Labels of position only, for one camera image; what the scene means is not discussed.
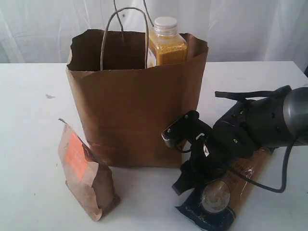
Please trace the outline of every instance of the spice jar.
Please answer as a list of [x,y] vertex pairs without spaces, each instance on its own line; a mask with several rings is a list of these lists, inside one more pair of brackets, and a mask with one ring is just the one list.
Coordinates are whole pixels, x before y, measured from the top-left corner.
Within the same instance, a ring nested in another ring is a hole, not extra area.
[[178,34],[178,23],[172,17],[159,17],[149,31],[148,67],[183,62],[187,43]]

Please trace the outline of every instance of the white tabletop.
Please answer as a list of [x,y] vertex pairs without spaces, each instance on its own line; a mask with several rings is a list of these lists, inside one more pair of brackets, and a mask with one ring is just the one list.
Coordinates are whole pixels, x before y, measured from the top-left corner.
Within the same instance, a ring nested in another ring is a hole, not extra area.
[[[0,75],[1,230],[199,230],[174,208],[189,192],[180,197],[173,192],[180,171],[167,168],[111,168],[122,202],[106,218],[92,221],[66,187],[57,154],[63,129],[59,117],[84,138],[65,64],[0,64]],[[234,104],[215,99],[216,90],[275,90],[307,83],[293,62],[207,63],[200,118],[212,126]],[[260,182],[280,186],[283,152],[277,150]],[[307,164],[308,148],[295,147],[286,191],[255,187],[231,230],[307,230]]]

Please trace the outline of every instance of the white backdrop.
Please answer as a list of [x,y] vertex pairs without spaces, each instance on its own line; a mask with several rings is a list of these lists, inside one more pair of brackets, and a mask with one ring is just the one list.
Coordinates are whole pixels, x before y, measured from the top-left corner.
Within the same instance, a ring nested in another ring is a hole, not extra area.
[[[143,8],[142,0],[117,7]],[[308,65],[308,0],[147,0],[150,16],[173,16],[180,32],[207,40],[208,61],[294,61]],[[0,0],[0,63],[66,62],[72,37],[104,28],[113,0]],[[125,30],[144,31],[124,11]],[[112,30],[119,30],[115,18]]]

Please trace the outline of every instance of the brown paper bag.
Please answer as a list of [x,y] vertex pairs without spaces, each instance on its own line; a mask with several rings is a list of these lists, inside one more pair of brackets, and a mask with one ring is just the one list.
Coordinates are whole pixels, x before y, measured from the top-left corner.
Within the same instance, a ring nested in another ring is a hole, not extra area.
[[197,108],[207,42],[181,34],[187,61],[144,69],[145,34],[109,31],[101,70],[103,35],[92,29],[73,38],[66,70],[91,150],[113,166],[179,167],[180,153],[161,132]]
[[91,150],[67,124],[58,153],[66,185],[92,220],[98,221],[120,201],[111,170],[106,164],[94,161]]

